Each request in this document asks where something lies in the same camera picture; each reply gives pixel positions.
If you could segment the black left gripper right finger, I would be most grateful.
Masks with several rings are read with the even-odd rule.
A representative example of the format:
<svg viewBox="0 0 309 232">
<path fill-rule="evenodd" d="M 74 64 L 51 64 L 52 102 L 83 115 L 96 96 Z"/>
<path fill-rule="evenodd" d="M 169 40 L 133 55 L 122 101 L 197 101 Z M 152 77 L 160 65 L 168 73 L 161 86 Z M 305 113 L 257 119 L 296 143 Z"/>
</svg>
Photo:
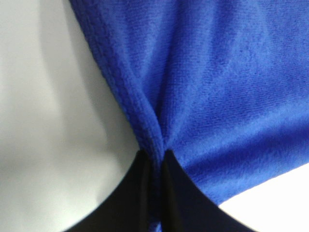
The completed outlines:
<svg viewBox="0 0 309 232">
<path fill-rule="evenodd" d="M 161 224 L 164 232 L 238 232 L 239 224 L 192 182 L 173 152 L 161 168 Z"/>
</svg>

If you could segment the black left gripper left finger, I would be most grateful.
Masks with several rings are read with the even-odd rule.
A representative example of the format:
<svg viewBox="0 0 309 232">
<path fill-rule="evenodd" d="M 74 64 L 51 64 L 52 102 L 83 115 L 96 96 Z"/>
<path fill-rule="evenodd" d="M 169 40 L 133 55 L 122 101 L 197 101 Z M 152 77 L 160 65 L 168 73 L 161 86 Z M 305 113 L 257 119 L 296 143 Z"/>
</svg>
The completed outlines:
<svg viewBox="0 0 309 232">
<path fill-rule="evenodd" d="M 152 232 L 152 163 L 140 150 L 113 192 L 89 215 L 71 227 L 72 232 Z"/>
</svg>

